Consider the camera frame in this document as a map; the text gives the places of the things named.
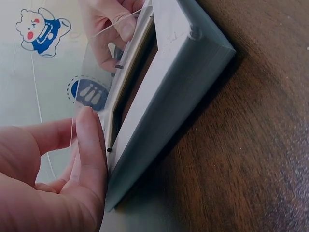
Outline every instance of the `finger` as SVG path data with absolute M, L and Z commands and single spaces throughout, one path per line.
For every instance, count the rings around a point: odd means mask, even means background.
M 77 146 L 77 140 L 72 143 L 71 146 L 71 159 L 64 170 L 64 172 L 61 174 L 59 179 L 49 183 L 48 185 L 52 187 L 58 194 L 62 191 L 63 187 L 66 185 L 66 183 L 70 180 L 70 176 L 73 170 L 73 166 L 75 163 L 76 155 L 78 154 L 78 146 Z
M 123 41 L 130 41 L 133 37 L 136 19 L 130 16 L 132 12 L 123 7 L 116 0 L 105 0 L 97 6 L 97 9 L 106 15 L 114 24 Z
M 93 225 L 101 225 L 104 211 L 107 171 L 93 110 L 85 107 L 76 119 L 76 132 L 81 160 L 79 181 L 69 180 L 60 194 L 71 196 L 80 204 Z
M 51 186 L 48 186 L 44 183 L 35 183 L 34 188 L 38 191 L 57 193 L 55 189 L 53 189 Z
M 70 146 L 71 137 L 76 136 L 75 122 L 72 123 L 72 119 L 42 123 L 23 129 L 31 133 L 41 155 Z
M 140 10 L 145 3 L 145 0 L 125 0 L 122 6 L 128 9 L 130 12 L 136 12 Z
M 124 50 L 126 48 L 127 42 L 124 42 L 120 36 L 117 36 L 114 40 L 113 43 L 116 47 L 120 48 L 121 50 Z
M 132 12 L 139 11 L 145 3 L 145 0 L 136 0 L 132 6 Z
M 104 139 L 104 133 L 103 133 L 103 128 L 102 128 L 102 124 L 100 121 L 100 118 L 97 114 L 97 112 L 93 112 L 95 119 L 96 119 L 96 123 L 97 123 L 97 127 L 98 127 L 98 136 L 99 136 L 99 140 L 100 140 L 100 144 L 101 144 L 101 150 L 103 153 L 103 158 L 104 158 L 104 162 L 105 162 L 105 166 L 106 166 L 106 170 L 107 170 L 107 158 L 106 158 L 106 148 L 105 148 L 105 139 Z
M 91 38 L 89 41 L 92 52 L 95 55 L 99 66 L 111 73 L 115 72 L 117 60 L 112 58 L 108 44 L 111 43 L 116 37 L 117 31 L 114 28 L 109 28 Z
M 98 125 L 90 107 L 85 107 L 76 121 L 81 160 L 79 185 L 91 190 L 103 202 L 107 170 Z

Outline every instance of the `clear plastic sheet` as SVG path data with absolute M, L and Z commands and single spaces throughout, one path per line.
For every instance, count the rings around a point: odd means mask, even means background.
M 137 33 L 141 33 L 143 21 L 149 17 L 145 12 L 150 9 L 152 10 L 152 6 L 144 6 L 141 10 L 89 39 L 82 73 L 71 86 L 71 93 L 75 98 L 75 115 L 84 106 L 92 107 L 99 114 L 104 134 L 105 126 L 108 124 L 104 121 L 114 107 L 111 104 L 111 98 L 115 96 L 115 92 L 121 91 L 120 86 L 124 82 L 124 76 L 129 72 L 133 54 L 137 50 Z M 136 21 L 135 33 L 132 40 L 124 42 L 115 28 L 124 20 L 132 20 L 132 18 Z M 71 151 L 76 145 L 77 141 L 72 141 Z

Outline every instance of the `wood grain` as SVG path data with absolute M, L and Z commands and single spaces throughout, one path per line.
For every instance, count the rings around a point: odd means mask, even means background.
M 237 70 L 106 218 L 116 231 L 309 231 L 309 1 L 198 2 Z

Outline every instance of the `bear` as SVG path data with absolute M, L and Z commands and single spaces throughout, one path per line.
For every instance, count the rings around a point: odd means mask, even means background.
M 16 29 L 23 38 L 21 46 L 42 57 L 54 57 L 61 37 L 71 30 L 71 23 L 64 18 L 55 19 L 45 8 L 37 12 L 24 9 L 20 14 L 21 21 L 17 22 Z

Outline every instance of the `acrylic sheet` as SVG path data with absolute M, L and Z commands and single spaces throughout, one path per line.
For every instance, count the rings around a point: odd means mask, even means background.
M 126 78 L 130 73 L 137 51 L 138 33 L 144 27 L 146 13 L 152 6 L 145 5 L 141 10 L 122 20 L 136 22 L 135 33 L 129 42 L 124 42 L 116 32 L 117 24 L 111 25 L 89 40 L 85 53 L 80 79 L 74 83 L 76 96 L 75 115 L 83 106 L 91 106 L 98 112 L 105 134 L 106 149 L 108 150 L 108 127 L 112 127 L 112 112 L 116 108 L 120 92 L 124 88 Z

